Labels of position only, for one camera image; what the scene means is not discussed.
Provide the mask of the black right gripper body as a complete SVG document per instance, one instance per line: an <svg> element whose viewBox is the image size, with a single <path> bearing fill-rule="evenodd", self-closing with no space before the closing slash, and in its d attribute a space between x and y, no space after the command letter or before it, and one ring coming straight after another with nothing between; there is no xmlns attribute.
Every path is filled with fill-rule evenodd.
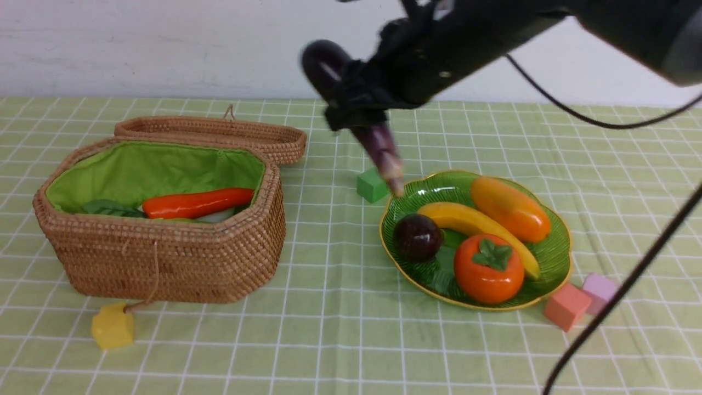
<svg viewBox="0 0 702 395"><path fill-rule="evenodd" d="M326 121L342 128L383 128L389 109L414 109L439 92L439 23L393 20L379 32L375 52L353 58L324 40Z"/></svg>

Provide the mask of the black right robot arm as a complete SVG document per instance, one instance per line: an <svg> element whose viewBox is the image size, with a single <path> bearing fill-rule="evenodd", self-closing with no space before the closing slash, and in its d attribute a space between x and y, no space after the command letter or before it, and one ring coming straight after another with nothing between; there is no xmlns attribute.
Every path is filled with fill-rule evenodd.
<svg viewBox="0 0 702 395"><path fill-rule="evenodd" d="M700 83L699 1L403 1L367 60L335 42L308 45L301 65L334 131L378 127L416 109L567 18L678 87Z"/></svg>

